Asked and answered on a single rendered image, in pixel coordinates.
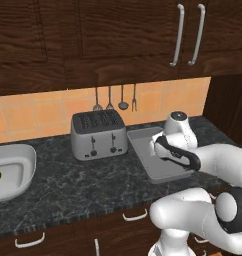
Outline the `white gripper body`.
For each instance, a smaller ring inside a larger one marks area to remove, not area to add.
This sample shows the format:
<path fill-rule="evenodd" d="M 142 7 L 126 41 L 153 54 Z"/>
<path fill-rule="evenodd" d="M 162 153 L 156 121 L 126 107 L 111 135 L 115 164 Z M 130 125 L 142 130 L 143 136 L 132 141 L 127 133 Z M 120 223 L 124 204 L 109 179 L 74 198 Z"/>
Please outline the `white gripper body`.
<path fill-rule="evenodd" d="M 151 155 L 155 155 L 158 157 L 164 156 L 164 148 L 159 143 L 156 142 L 156 140 L 162 135 L 163 133 L 159 132 L 151 137 L 151 140 L 149 143 L 149 149 L 150 149 Z"/>

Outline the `grey baking tray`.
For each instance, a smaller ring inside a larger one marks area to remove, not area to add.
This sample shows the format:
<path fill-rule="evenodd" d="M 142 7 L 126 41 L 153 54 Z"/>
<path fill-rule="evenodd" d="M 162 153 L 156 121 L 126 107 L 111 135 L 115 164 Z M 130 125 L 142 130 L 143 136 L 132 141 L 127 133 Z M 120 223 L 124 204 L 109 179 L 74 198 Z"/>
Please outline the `grey baking tray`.
<path fill-rule="evenodd" d="M 150 127 L 127 132 L 128 139 L 145 168 L 150 182 L 160 184 L 189 177 L 193 170 L 185 170 L 170 160 L 163 161 L 152 154 L 151 137 L 160 131 L 162 131 L 161 127 Z"/>

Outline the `hanging grey fork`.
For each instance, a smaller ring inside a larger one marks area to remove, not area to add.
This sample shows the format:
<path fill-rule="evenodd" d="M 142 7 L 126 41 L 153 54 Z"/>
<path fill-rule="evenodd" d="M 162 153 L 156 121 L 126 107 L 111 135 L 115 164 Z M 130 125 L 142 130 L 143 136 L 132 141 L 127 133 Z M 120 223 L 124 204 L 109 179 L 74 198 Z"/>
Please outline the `hanging grey fork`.
<path fill-rule="evenodd" d="M 137 111 L 136 83 L 133 85 L 132 112 Z"/>

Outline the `hanging grey ladle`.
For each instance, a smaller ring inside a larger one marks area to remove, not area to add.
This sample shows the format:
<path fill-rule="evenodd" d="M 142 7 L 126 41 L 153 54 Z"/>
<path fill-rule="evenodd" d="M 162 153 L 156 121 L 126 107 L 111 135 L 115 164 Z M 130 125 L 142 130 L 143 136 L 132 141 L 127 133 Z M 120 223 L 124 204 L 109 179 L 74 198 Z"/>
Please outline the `hanging grey ladle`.
<path fill-rule="evenodd" d="M 124 96 L 124 86 L 121 86 L 121 96 Z M 118 104 L 121 110 L 126 110 L 129 107 L 129 104 L 121 99 L 121 102 Z"/>

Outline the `silver four-slot toaster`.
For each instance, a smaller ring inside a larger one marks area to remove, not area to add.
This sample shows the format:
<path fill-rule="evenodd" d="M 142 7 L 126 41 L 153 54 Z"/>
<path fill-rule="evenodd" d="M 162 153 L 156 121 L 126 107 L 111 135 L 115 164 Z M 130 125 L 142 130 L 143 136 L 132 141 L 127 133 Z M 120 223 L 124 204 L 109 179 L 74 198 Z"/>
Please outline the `silver four-slot toaster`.
<path fill-rule="evenodd" d="M 122 155 L 128 150 L 126 126 L 116 110 L 75 113 L 71 146 L 76 159 L 88 161 Z"/>

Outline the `hanging grey slotted spatula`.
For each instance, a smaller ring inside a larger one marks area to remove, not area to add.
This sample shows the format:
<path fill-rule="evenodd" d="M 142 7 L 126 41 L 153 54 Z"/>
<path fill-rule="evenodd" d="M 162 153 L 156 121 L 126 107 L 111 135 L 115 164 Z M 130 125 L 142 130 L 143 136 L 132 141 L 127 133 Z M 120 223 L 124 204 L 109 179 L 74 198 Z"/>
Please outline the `hanging grey slotted spatula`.
<path fill-rule="evenodd" d="M 103 107 L 99 104 L 98 101 L 98 88 L 95 87 L 95 105 L 93 106 L 93 111 L 101 111 Z"/>

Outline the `dark wood tall cabinet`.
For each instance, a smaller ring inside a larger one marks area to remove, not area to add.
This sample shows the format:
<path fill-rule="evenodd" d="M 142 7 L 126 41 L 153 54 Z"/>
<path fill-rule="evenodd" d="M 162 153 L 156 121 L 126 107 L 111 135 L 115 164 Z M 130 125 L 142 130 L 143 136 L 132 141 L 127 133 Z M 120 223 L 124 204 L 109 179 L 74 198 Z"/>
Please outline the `dark wood tall cabinet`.
<path fill-rule="evenodd" d="M 242 74 L 211 78 L 203 116 L 242 146 Z"/>

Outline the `dark wood drawer front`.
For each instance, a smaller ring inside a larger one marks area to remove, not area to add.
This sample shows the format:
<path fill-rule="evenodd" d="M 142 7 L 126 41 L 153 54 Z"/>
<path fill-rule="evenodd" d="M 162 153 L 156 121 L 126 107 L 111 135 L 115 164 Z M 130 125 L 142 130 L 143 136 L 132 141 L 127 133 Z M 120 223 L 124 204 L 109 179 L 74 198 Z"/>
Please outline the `dark wood drawer front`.
<path fill-rule="evenodd" d="M 38 240 L 45 232 L 43 243 L 30 248 L 18 249 L 14 245 L 14 240 L 19 243 L 28 243 Z M 0 256 L 46 256 L 51 253 L 61 253 L 64 243 L 72 238 L 72 228 L 69 224 L 47 227 L 39 231 L 23 233 L 0 239 Z"/>
<path fill-rule="evenodd" d="M 145 208 L 148 211 L 146 218 L 134 222 L 123 219 L 123 213 L 126 217 L 135 217 L 142 215 Z M 101 256 L 148 256 L 151 246 L 160 235 L 160 230 L 150 220 L 148 206 L 102 216 L 100 228 Z"/>

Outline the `dark wood cupboard door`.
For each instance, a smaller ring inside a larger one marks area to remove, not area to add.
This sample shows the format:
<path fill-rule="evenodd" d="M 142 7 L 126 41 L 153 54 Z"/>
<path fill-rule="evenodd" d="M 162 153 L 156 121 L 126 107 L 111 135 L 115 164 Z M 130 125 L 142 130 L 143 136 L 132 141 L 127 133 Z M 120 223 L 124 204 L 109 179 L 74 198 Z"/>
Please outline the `dark wood cupboard door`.
<path fill-rule="evenodd" d="M 65 63 L 74 88 L 172 80 L 176 0 L 76 0 L 77 42 Z"/>
<path fill-rule="evenodd" d="M 200 10 L 206 7 L 205 23 L 196 63 L 192 59 L 197 38 Z M 188 0 L 179 77 L 215 77 L 242 74 L 242 0 Z"/>
<path fill-rule="evenodd" d="M 0 96 L 64 87 L 57 0 L 0 0 Z"/>

